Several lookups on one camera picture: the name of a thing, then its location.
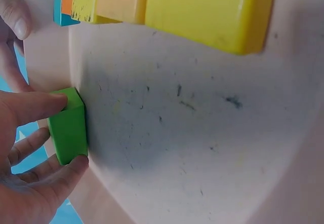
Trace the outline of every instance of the hand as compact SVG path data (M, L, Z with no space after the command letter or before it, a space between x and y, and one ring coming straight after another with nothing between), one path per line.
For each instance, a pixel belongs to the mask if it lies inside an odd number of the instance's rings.
M14 46L23 55L23 42L32 28L31 15L23 0L0 0L0 75L15 92L33 89L22 76Z
M41 128L14 145L17 127L54 115L66 104L64 95L0 91L0 223L49 223L87 169L86 156L61 167L53 155L27 172L11 173L50 137Z

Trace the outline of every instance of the scuff mark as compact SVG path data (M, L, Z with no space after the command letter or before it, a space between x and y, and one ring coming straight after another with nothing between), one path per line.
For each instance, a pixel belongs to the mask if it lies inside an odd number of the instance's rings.
M180 84L178 84L178 87L177 87L177 96L178 97L181 95L181 91L182 91L182 86Z
M184 172L184 174L187 174L187 171L184 170L184 168L180 167L180 169Z
M232 103L236 109L240 109L243 107L243 104L239 101L238 96L229 96L224 99L225 99L225 101Z
M187 102L184 102L184 101L180 101L179 102L181 105L184 105L186 108L192 110L192 111L196 111L196 108L194 108L194 106L190 105L189 103Z

